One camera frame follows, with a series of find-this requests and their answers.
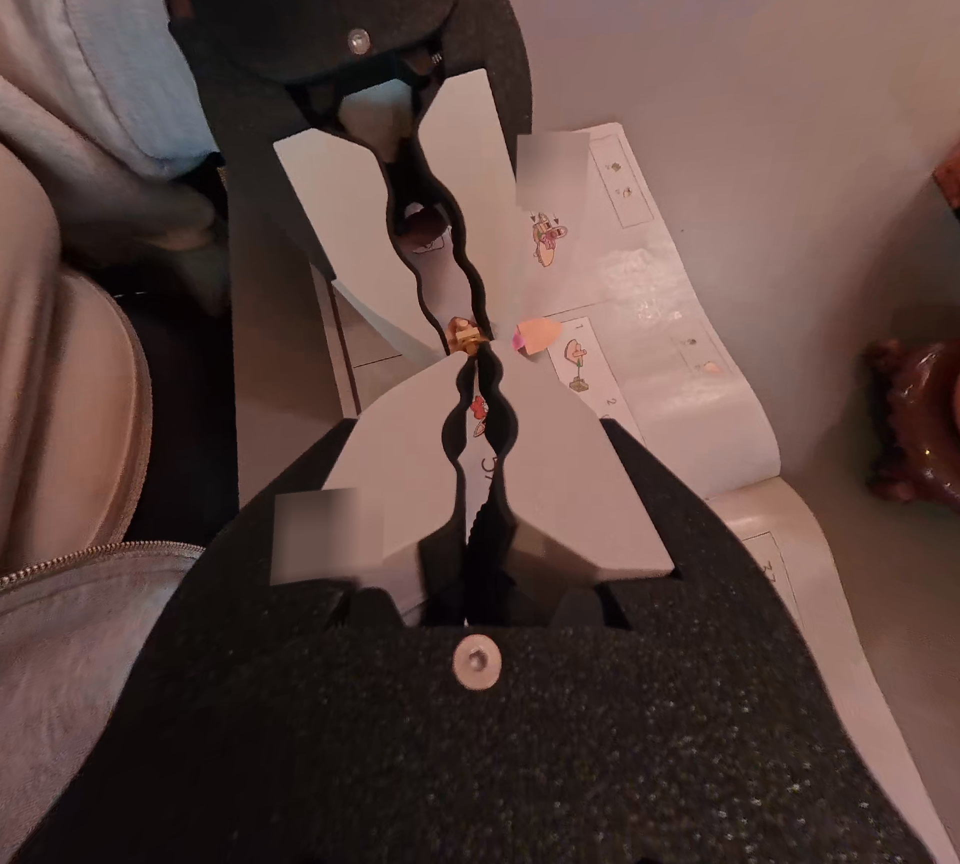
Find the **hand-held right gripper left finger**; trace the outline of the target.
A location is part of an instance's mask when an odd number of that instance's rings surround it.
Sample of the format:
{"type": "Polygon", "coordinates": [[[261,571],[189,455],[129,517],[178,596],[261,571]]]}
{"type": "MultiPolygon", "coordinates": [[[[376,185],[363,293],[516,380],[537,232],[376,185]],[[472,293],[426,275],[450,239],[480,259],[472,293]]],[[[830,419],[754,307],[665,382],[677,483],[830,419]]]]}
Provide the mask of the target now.
{"type": "Polygon", "coordinates": [[[426,601],[419,543],[454,516],[457,471],[443,428],[459,405],[465,354],[452,354],[383,394],[359,416],[322,489],[347,492],[353,550],[330,569],[386,591],[399,610],[426,601]]]}

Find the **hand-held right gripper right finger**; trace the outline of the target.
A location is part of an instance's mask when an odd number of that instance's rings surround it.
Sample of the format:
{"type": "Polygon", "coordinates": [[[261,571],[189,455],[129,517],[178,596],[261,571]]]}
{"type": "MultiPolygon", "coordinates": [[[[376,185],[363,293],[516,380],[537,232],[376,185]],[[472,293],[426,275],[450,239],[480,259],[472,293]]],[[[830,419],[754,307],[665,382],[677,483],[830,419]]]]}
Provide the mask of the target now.
{"type": "Polygon", "coordinates": [[[675,570],[599,417],[503,343],[475,356],[466,425],[470,618],[552,618],[570,593],[675,570]]]}

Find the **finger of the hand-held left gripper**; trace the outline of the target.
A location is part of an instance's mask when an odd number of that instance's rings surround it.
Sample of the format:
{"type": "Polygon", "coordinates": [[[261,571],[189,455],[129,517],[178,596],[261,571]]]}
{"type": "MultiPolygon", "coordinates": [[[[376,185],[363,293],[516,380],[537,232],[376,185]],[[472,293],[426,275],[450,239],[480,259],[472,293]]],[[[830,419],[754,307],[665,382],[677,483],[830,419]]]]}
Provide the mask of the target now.
{"type": "Polygon", "coordinates": [[[333,271],[333,286],[399,353],[441,361],[449,352],[422,306],[417,276],[388,228],[390,195],[367,146],[310,127],[273,144],[333,271]]]}
{"type": "Polygon", "coordinates": [[[417,141],[432,177],[453,199],[465,259],[484,293],[493,336],[508,340],[523,320],[523,264],[530,222],[517,185],[485,69],[447,78],[422,116],[417,141]]]}

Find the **peach pink brick flower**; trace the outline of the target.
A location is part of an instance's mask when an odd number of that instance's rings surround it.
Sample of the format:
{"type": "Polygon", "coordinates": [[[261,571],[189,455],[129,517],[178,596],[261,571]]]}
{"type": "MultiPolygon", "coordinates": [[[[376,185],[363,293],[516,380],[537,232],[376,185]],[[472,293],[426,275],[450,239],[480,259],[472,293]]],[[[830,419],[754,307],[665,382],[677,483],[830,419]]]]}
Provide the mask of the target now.
{"type": "MultiPolygon", "coordinates": [[[[509,343],[516,352],[534,355],[547,350],[560,337],[561,331],[562,326],[556,320],[532,318],[514,327],[509,343]]],[[[478,353],[482,344],[491,341],[473,319],[464,317],[451,318],[444,336],[451,354],[462,353],[470,357],[478,353]]]]}

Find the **person's left forearm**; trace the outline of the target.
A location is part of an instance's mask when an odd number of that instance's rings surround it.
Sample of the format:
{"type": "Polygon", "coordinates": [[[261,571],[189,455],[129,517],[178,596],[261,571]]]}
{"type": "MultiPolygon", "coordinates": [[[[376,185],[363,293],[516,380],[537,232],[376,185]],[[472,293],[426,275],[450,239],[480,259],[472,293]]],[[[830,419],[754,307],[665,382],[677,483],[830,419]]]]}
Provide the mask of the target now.
{"type": "Polygon", "coordinates": [[[66,248],[169,266],[207,313],[229,301],[223,213],[187,181],[218,151],[168,0],[1,0],[2,144],[66,248]]]}

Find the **white desk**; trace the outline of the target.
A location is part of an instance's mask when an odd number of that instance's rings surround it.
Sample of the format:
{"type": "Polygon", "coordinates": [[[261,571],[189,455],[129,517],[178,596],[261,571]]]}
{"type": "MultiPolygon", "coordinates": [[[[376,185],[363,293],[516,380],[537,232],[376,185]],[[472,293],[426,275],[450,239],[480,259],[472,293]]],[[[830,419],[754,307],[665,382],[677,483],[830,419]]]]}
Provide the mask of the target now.
{"type": "Polygon", "coordinates": [[[958,336],[958,0],[511,0],[534,127],[626,131],[958,846],[958,517],[865,486],[871,342],[958,336]]]}

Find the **white instruction booklet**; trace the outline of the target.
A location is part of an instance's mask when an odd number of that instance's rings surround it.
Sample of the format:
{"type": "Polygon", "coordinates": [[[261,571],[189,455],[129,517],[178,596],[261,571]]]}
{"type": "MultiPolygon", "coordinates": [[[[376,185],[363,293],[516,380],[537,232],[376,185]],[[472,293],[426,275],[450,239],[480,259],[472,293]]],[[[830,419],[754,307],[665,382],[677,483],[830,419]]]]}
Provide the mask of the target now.
{"type": "Polygon", "coordinates": [[[622,126],[524,135],[524,238],[502,246],[526,347],[639,439],[747,546],[795,620],[853,743],[938,862],[958,862],[864,654],[834,555],[781,476],[762,404],[716,335],[622,126]]]}

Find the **beige round cushion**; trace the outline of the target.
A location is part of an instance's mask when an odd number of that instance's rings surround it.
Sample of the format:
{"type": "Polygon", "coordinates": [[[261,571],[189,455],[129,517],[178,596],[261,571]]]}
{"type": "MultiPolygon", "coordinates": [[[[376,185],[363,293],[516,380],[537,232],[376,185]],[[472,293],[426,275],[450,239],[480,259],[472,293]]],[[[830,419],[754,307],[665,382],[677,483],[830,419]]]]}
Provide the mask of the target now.
{"type": "Polygon", "coordinates": [[[50,200],[2,147],[2,573],[121,542],[151,442],[136,331],[106,291],[62,261],[50,200]]]}

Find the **brown glossy figurine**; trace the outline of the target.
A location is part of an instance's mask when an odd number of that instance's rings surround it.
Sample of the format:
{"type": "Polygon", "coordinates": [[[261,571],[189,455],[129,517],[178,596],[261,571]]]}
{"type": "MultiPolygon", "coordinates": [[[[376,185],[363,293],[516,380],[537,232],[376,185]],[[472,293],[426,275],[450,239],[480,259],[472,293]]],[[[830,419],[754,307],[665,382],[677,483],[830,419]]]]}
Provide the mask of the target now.
{"type": "Polygon", "coordinates": [[[880,450],[867,484],[877,498],[959,513],[959,340],[873,342],[870,419],[880,450]]]}

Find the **grey zippered pouch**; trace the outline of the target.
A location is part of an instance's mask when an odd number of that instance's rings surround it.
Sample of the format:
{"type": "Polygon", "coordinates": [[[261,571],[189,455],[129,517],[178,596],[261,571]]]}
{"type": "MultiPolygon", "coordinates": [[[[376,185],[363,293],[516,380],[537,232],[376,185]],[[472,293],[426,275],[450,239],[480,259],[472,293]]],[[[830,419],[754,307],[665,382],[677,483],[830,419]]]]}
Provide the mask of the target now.
{"type": "Polygon", "coordinates": [[[2,576],[1,861],[101,737],[150,631],[203,548],[95,545],[2,576]]]}

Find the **reddish brown object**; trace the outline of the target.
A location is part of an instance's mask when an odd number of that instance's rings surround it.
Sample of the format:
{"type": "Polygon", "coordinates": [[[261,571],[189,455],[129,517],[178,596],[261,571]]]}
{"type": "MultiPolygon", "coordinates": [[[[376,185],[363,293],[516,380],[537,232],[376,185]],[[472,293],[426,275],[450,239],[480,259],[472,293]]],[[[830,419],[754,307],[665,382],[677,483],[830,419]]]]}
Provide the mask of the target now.
{"type": "Polygon", "coordinates": [[[932,177],[953,214],[959,219],[960,183],[959,183],[960,148],[957,143],[950,153],[936,166],[932,177]]]}

